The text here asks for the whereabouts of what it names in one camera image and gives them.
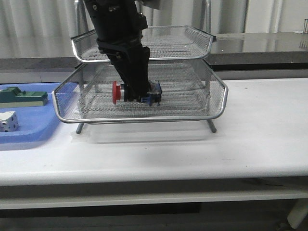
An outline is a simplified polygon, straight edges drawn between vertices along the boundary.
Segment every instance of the white block with holes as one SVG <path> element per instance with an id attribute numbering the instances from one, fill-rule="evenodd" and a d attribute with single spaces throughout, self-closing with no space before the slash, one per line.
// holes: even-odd
<path id="1" fill-rule="evenodd" d="M 9 111 L 0 113 L 0 132 L 16 131 L 18 129 L 18 119 L 16 112 Z"/>

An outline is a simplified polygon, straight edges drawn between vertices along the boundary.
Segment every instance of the red button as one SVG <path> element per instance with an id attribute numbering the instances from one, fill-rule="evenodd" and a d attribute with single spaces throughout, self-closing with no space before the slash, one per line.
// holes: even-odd
<path id="1" fill-rule="evenodd" d="M 112 83 L 112 102 L 116 104 L 117 100 L 121 99 L 121 86 L 118 85 L 117 81 Z"/>

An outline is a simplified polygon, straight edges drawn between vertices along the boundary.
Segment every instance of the blue plastic tray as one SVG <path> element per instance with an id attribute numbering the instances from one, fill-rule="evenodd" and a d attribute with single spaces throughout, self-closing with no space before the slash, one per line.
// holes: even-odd
<path id="1" fill-rule="evenodd" d="M 1 143 L 23 143 L 47 140 L 58 126 L 51 98 L 51 92 L 60 83 L 30 83 L 0 85 L 0 90 L 7 87 L 19 87 L 25 91 L 46 91 L 48 102 L 45 106 L 0 108 L 0 112 L 16 111 L 19 128 L 17 131 L 0 132 Z"/>

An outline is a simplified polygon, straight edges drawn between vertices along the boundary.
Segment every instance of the white curtain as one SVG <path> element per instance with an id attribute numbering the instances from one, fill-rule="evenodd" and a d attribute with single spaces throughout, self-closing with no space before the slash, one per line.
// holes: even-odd
<path id="1" fill-rule="evenodd" d="M 202 0 L 168 0 L 163 10 L 140 6 L 150 26 L 200 28 Z M 308 0 L 212 0 L 211 33 L 302 30 Z M 89 29 L 93 26 L 87 15 Z M 76 35 L 74 0 L 0 0 L 0 37 Z"/>

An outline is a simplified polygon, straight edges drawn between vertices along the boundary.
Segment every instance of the green block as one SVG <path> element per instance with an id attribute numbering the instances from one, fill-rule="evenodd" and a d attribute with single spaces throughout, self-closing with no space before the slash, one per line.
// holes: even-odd
<path id="1" fill-rule="evenodd" d="M 0 108 L 44 106 L 47 101 L 45 91 L 21 91 L 18 87 L 0 90 Z"/>

